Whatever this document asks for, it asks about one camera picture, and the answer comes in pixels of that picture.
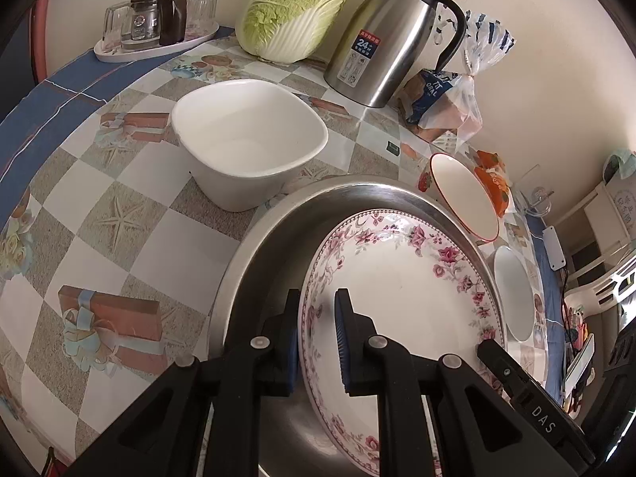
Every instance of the stainless steel basin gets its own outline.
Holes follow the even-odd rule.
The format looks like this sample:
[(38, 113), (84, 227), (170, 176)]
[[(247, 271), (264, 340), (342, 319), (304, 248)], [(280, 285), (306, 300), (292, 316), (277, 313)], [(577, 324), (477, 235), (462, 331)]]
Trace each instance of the stainless steel basin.
[[(263, 321), (282, 312), (290, 288), (300, 289), (324, 237), (354, 213), (391, 208), (446, 232), (470, 258), (500, 309), (497, 287), (476, 245), (447, 211), (417, 190), (373, 176), (339, 176), (311, 184), (268, 211), (238, 247), (212, 310), (210, 357), (251, 339)], [(271, 477), (365, 475), (322, 430), (301, 372), (290, 398), (264, 398), (260, 466)]]

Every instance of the thermos label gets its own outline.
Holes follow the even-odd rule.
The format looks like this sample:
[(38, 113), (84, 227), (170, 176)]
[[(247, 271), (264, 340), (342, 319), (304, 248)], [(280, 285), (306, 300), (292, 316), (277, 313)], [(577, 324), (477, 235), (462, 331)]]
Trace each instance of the thermos label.
[(338, 72), (338, 79), (346, 85), (355, 87), (379, 44), (379, 37), (366, 30), (361, 30), (355, 38), (345, 62), (342, 63), (342, 68)]

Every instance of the plastic bag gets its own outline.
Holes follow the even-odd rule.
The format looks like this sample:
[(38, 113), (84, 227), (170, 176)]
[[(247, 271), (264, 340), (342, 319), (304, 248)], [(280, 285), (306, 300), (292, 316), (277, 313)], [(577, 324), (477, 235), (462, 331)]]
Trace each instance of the plastic bag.
[[(451, 132), (457, 135), (459, 146), (481, 129), (474, 76), (498, 63), (514, 46), (514, 38), (503, 25), (485, 14), (468, 10), (466, 21), (468, 30), (461, 46), (465, 74), (421, 70), (397, 94), (407, 128), (430, 143)], [(456, 27), (452, 19), (443, 21), (438, 16), (436, 44), (441, 43), (442, 30), (448, 24)]]
[(628, 149), (616, 149), (610, 154), (603, 164), (603, 181), (609, 183), (615, 173), (620, 174), (621, 179), (627, 179), (636, 172), (636, 155)]

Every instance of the white plate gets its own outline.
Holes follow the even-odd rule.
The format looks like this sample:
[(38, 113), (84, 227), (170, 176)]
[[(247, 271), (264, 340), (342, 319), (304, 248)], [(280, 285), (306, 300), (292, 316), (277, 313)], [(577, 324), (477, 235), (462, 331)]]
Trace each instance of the white plate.
[(395, 210), (349, 217), (327, 236), (303, 283), (298, 347), (304, 383), (333, 443), (379, 475), (376, 397), (349, 397), (342, 385), (334, 294), (346, 287), (354, 310), (411, 353), (456, 353), (489, 384), (478, 360), (484, 338), (505, 346), (501, 314), (473, 265), (441, 231)]
[(528, 274), (513, 250), (505, 245), (495, 251), (494, 268), (508, 330), (523, 342), (534, 328), (534, 294)]
[(190, 50), (195, 46), (199, 46), (201, 43), (210, 41), (216, 31), (219, 30), (219, 24), (214, 23), (212, 32), (190, 39), (189, 41), (181, 41), (181, 43), (175, 43), (174, 45), (158, 46), (156, 48), (148, 48), (146, 50), (123, 50), (117, 49), (111, 52), (105, 52), (102, 48), (102, 40), (100, 39), (93, 52), (97, 58), (103, 63), (129, 63), (132, 61), (141, 61), (142, 59), (151, 59), (152, 57), (160, 57), (162, 55), (175, 54), (177, 52), (183, 52), (183, 50)]

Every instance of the starfish print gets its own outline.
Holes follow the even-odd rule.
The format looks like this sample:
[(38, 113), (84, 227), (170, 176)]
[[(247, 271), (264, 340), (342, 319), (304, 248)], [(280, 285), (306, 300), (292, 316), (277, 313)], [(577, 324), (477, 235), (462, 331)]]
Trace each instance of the starfish print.
[(112, 161), (115, 159), (115, 156), (117, 155), (118, 152), (130, 152), (131, 149), (126, 149), (125, 147), (117, 147), (117, 146), (112, 146), (109, 147), (108, 149), (104, 149), (104, 152), (106, 152), (106, 167), (109, 167), (110, 164), (112, 163)]
[(120, 243), (120, 240), (123, 237), (126, 228), (130, 229), (143, 229), (143, 226), (131, 219), (133, 213), (141, 210), (143, 204), (138, 204), (129, 208), (126, 211), (122, 210), (122, 205), (120, 205), (119, 197), (116, 195), (112, 200), (112, 217), (108, 217), (107, 219), (103, 219), (101, 221), (97, 221), (97, 224), (101, 226), (114, 226), (114, 236), (112, 239), (112, 249), (111, 252), (115, 252), (117, 246)]

